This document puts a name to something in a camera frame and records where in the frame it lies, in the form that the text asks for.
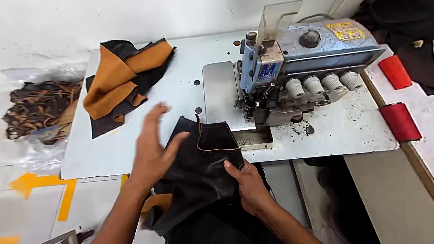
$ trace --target red thread spool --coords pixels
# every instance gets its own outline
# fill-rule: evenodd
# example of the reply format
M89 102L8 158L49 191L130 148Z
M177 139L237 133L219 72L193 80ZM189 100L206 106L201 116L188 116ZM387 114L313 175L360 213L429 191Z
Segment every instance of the red thread spool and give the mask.
M380 69L386 75L387 79L392 84L393 88L395 88L395 90L402 89L413 84L398 56L393 55L391 57L385 58L378 63L378 66L380 66Z
M404 103L381 107L380 113L398 141L416 141L422 138Z

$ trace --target table surface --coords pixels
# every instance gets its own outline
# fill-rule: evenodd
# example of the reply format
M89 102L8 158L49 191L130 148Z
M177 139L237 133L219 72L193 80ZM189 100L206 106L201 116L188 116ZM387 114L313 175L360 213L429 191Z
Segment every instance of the table surface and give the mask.
M434 175L434 153L432 153L434 149L434 96L428 96L416 82L413 82L412 86L395 90L378 66L379 61L393 55L387 45L383 47L386 51L366 69L366 74L386 104L402 102L407 105L423 137L420 141L412 141L411 144L430 173Z
M149 100L125 116L125 124L92 139L89 115L82 106L86 90L82 89L77 111L62 163L61 178L87 178L131 173L135 140L147 111L159 101L172 110L160 124L160 141L166 145L179 116L195 120L197 107L205 108L202 68L209 63L236 62L241 59L235 40L245 31L169 40L176 54L164 77L148 93ZM99 51L91 54L86 77L94 75L99 65ZM194 80L201 84L195 86ZM305 127L315 129L306 135ZM250 162L342 155L395 150L399 148L369 91L363 87L339 101L317 107L304 114L304 121L271 128L272 149L244 151Z

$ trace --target machine label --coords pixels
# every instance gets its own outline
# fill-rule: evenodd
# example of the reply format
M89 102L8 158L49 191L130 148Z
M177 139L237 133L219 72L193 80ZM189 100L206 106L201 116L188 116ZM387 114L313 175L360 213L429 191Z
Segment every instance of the machine label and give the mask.
M262 65L258 75L258 82L272 81L280 70L281 63Z
M349 21L328 24L325 26L327 29L331 30L339 40L344 42L366 38L363 30L357 28Z

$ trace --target white work table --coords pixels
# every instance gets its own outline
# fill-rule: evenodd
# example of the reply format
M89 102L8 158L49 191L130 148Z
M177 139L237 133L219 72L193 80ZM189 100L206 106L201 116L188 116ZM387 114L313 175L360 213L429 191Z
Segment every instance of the white work table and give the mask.
M148 93L149 100L125 116L125 124L92 139L89 114L82 102L82 89L77 111L62 163L61 178L87 178L131 173L135 154L135 140L142 120L149 109L159 101L166 101L172 110L160 124L160 141L166 145L179 116L195 120L194 111L204 106L202 68L209 63L236 62L241 59L240 47L245 31L169 40L176 46L176 54L164 77ZM99 64L99 51L92 52L86 77L94 75ZM200 80L198 86L194 80ZM205 121L205 113L199 114ZM307 136L310 124L315 133ZM350 92L339 101L315 107L304 114L304 121L271 128L272 149L244 151L250 162L264 162L295 158L343 155L363 152L395 150L399 144L378 111L369 91L363 87Z

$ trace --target metal throat plate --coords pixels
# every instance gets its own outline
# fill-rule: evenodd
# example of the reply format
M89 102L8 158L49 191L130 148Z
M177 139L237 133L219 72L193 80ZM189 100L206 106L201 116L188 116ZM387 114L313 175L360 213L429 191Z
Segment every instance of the metal throat plate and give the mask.
M206 123L226 121L231 131L255 130L255 123L246 123L242 109L235 108L239 99L232 62L207 64L202 69Z

